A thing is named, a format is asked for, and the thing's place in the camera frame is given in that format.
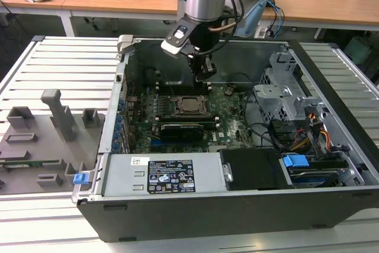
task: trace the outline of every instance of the metal bracket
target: metal bracket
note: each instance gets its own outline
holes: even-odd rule
[[[324,104],[323,101],[318,97],[307,97],[307,98],[300,98],[297,97],[294,101],[294,107],[296,110],[296,115],[304,115],[302,112],[304,112],[304,108],[307,106],[315,106],[317,107],[320,104]]]
[[[118,37],[117,50],[119,54],[125,54],[134,49],[133,35],[121,35]]]

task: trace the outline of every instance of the floor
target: floor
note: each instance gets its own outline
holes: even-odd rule
[[[0,27],[0,78],[2,79],[19,55],[23,52],[34,35],[65,36],[65,32],[59,17],[46,15],[7,15],[9,26]],[[130,20],[118,19],[117,31],[112,31],[111,21],[106,18],[89,18],[87,22],[83,17],[74,17],[74,25],[80,37],[118,37],[121,34],[133,34],[135,36],[165,37],[171,29],[163,21],[156,20]],[[292,31],[291,27],[284,27],[278,40],[296,39],[303,42],[315,42],[313,36],[315,28],[297,28]],[[323,41],[337,43],[343,49],[353,36],[363,35],[359,31],[328,30]],[[370,37],[373,49],[379,50],[379,33],[373,33]],[[367,69],[371,78],[379,71],[379,56],[365,63],[362,70]]]

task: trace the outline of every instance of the power supply label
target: power supply label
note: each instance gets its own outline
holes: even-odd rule
[[[192,160],[149,161],[147,191],[150,194],[195,192]]]

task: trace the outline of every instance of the metal slotted surface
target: metal slotted surface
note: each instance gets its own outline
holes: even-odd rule
[[[301,44],[370,138],[379,147],[379,91],[339,50],[328,44]],[[314,96],[315,88],[303,81]]]
[[[13,106],[28,106],[32,113],[50,114],[40,100],[47,88],[62,92],[61,102],[73,114],[97,108],[106,114],[117,67],[117,39],[46,37],[33,42],[8,86],[0,95],[0,136],[9,124]]]
[[[94,47],[114,48],[116,44],[116,39],[65,37],[46,37],[39,44],[31,44],[30,50],[20,57],[20,62],[10,71],[9,78],[0,84],[0,103],[7,108],[12,103],[30,104],[33,113],[48,114],[49,110],[39,104],[40,93],[45,88],[59,88],[62,90],[62,101],[67,102],[73,112],[81,112],[81,107],[88,103],[106,113],[117,52],[115,49],[105,52]],[[78,48],[85,46],[93,51],[88,49],[85,52]],[[70,57],[63,59],[59,57],[60,52],[65,56],[70,53]],[[104,59],[104,53],[112,56],[108,58],[107,55]],[[322,59],[318,65],[321,68],[320,65],[325,63],[323,67],[327,69],[330,61],[322,62]],[[329,60],[337,62],[338,58]],[[337,90],[346,88],[344,83],[333,85]],[[363,84],[351,84],[347,89],[342,89],[346,91],[346,98],[352,98],[354,93],[349,92],[356,90],[364,90]],[[3,107],[0,120],[6,124],[8,111]],[[99,240],[96,231],[71,202],[70,196],[71,193],[49,193],[0,200],[0,252],[379,252],[378,209],[361,211],[333,229],[106,244]],[[164,225],[157,225],[157,230],[162,229]]]

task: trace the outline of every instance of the blue clip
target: blue clip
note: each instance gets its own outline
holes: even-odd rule
[[[89,174],[87,173],[77,173],[73,177],[74,185],[88,185],[89,184]]]
[[[286,167],[308,167],[309,162],[305,155],[295,154],[283,157]]]

